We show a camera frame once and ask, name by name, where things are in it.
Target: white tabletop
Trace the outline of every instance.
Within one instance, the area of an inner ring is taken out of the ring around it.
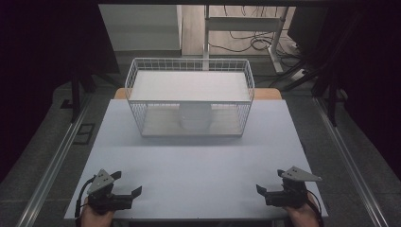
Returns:
[[[127,101],[111,100],[65,218],[74,218],[80,189],[101,168],[122,171],[114,194],[143,186],[132,209],[115,218],[283,218],[287,213],[267,206],[255,185],[283,190],[277,169],[292,166],[310,172],[284,100],[254,101],[241,138],[142,138]],[[322,200],[315,183],[306,186]]]

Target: white wire basket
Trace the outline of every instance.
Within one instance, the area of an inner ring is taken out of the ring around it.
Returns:
[[[254,96],[239,59],[134,59],[125,88],[142,136],[242,136]]]

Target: cable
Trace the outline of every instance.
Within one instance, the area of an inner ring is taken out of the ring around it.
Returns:
[[[95,177],[96,177],[96,175],[95,175],[93,178],[89,179],[89,180],[83,185],[83,187],[80,189],[79,196],[78,196],[77,203],[76,203],[75,218],[78,218],[78,217],[79,217],[79,215],[80,215],[80,207],[83,206],[83,205],[82,205],[82,206],[80,205],[80,202],[81,202],[81,200],[82,200],[83,191],[85,190],[86,186],[87,186],[89,183],[92,183],[92,182],[94,181]]]
[[[313,194],[313,192],[311,192],[309,190],[307,190],[307,192],[312,194],[312,196],[315,198],[316,202],[319,204],[319,210],[318,210],[318,208],[316,207],[316,205],[312,201],[310,201],[310,200],[306,201],[306,204],[315,212],[316,218],[317,218],[318,223],[319,223],[319,227],[323,227],[324,226],[324,221],[323,221],[323,217],[322,217],[321,203],[319,202],[318,197],[316,197],[316,195]]]
[[[224,46],[213,45],[213,44],[210,44],[210,43],[209,43],[209,45],[210,45],[210,46],[213,46],[213,47],[215,47],[215,48],[225,49],[225,50],[232,51],[232,52],[236,52],[236,53],[244,52],[244,51],[246,51],[246,50],[249,50],[249,49],[252,47],[252,46],[250,45],[249,47],[247,47],[246,49],[243,49],[243,50],[233,50],[233,49],[226,48],[226,47],[224,47]]]
[[[321,207],[321,203],[320,203],[319,200],[318,200],[318,197],[317,197],[313,192],[311,192],[311,191],[309,191],[309,190],[307,190],[307,192],[309,192],[310,194],[312,194],[312,196],[315,198],[316,202],[317,202],[318,205],[319,205],[319,212],[321,213],[321,212],[322,212],[322,207]]]

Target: black cable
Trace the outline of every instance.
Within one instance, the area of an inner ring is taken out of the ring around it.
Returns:
[[[263,11],[265,10],[265,7],[262,8],[262,13],[260,13],[260,17],[263,17]]]
[[[313,192],[311,192],[311,191],[309,191],[309,190],[307,190],[307,192],[309,192],[310,194],[312,194],[312,196],[315,198],[316,202],[317,202],[318,205],[319,205],[319,212],[321,213],[321,212],[322,212],[322,207],[321,207],[321,203],[320,203],[319,200],[318,200],[318,197],[317,197],[315,194],[313,194]]]
[[[86,186],[87,186],[89,183],[92,183],[92,182],[94,181],[95,177],[96,177],[96,175],[95,175],[93,178],[89,179],[89,180],[83,185],[83,187],[80,189],[79,196],[78,196],[77,203],[76,203],[75,218],[78,218],[78,217],[80,216],[80,207],[81,207],[80,202],[81,202],[81,200],[82,200],[83,191],[85,190]]]
[[[322,213],[318,210],[315,204],[313,204],[310,200],[306,201],[306,204],[315,212],[316,219],[318,220],[319,227],[324,227],[324,221],[322,218]]]
[[[316,218],[317,218],[318,223],[319,223],[319,226],[320,226],[320,227],[323,227],[323,226],[324,226],[324,221],[323,221],[323,217],[322,217],[322,207],[321,207],[321,203],[319,202],[318,197],[317,197],[313,192],[311,192],[311,191],[309,191],[309,190],[307,190],[307,192],[310,193],[310,194],[312,194],[312,196],[315,198],[316,202],[317,202],[318,205],[319,205],[319,210],[318,210],[318,208],[316,207],[316,205],[315,205],[312,201],[310,201],[310,200],[307,200],[307,201],[306,201],[306,204],[315,212]]]
[[[264,36],[264,35],[267,35],[267,34],[270,34],[270,33],[271,33],[271,32],[262,32],[262,33],[260,33],[260,34],[258,34],[258,35],[253,34],[252,36],[234,37],[234,36],[232,35],[231,31],[230,31],[231,38],[236,39],[236,40],[246,40],[246,39],[253,38],[254,36]]]
[[[246,49],[243,49],[243,50],[233,50],[233,49],[226,48],[226,47],[224,47],[224,46],[213,45],[213,44],[210,44],[210,43],[209,43],[209,45],[210,45],[210,46],[213,46],[213,47],[215,47],[215,48],[225,49],[225,50],[232,51],[232,52],[236,52],[236,53],[244,52],[244,51],[246,51],[246,50],[249,50],[249,49],[252,47],[252,46],[250,45],[249,47],[247,47]]]

